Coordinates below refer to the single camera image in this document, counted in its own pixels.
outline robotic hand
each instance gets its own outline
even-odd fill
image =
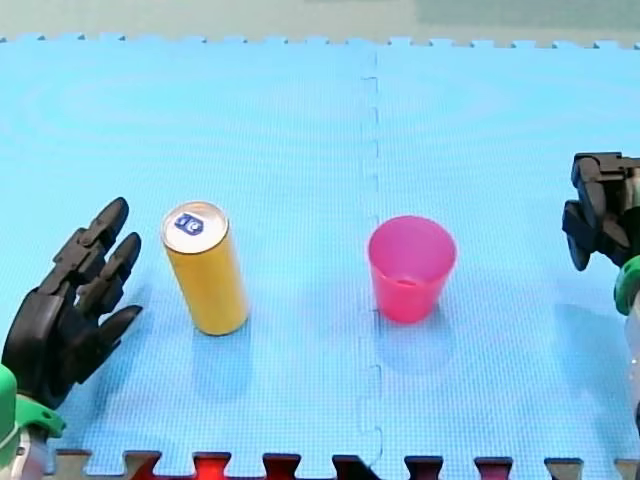
[[[140,253],[140,237],[131,233],[105,261],[128,213],[127,202],[117,198],[88,228],[78,229],[54,257],[51,272],[22,301],[0,366],[0,408],[6,407],[0,412],[0,461],[5,459],[0,479],[42,477],[47,437],[61,435],[64,428],[55,409],[74,384],[85,382],[107,360],[142,310],[128,306],[99,322],[122,298]],[[6,452],[16,452],[9,445],[11,438],[17,441],[18,427],[24,427],[22,448],[6,466]]]
[[[613,296],[617,310],[627,315],[633,406],[640,431],[640,158],[579,153],[571,180],[579,200],[565,203],[562,229],[573,264],[582,271],[591,254],[600,252],[620,267]]]

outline blue foam mat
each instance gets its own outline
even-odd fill
[[[154,450],[158,474],[188,474],[208,451],[230,475],[298,453],[297,476],[328,478],[353,454],[390,480],[407,455],[443,456],[446,478],[580,457],[586,480],[638,457],[615,270],[574,272],[560,215],[575,152],[640,152],[640,52],[75,38],[0,45],[0,208],[20,220],[0,333],[117,195],[144,243],[123,304],[146,309],[53,447],[91,450],[89,473]],[[254,309],[220,339],[192,328],[159,241],[196,198],[229,213]],[[407,212],[460,257],[432,321],[399,329],[371,311],[364,245]]]
[[[560,229],[574,153],[640,153],[637,54],[379,50],[371,213],[434,218],[459,247],[432,323],[381,322],[372,342],[381,478],[407,477],[407,454],[442,455],[443,478],[474,478],[474,456],[511,456],[513,478],[545,478],[550,456],[617,478],[637,457],[615,269],[575,272]]]

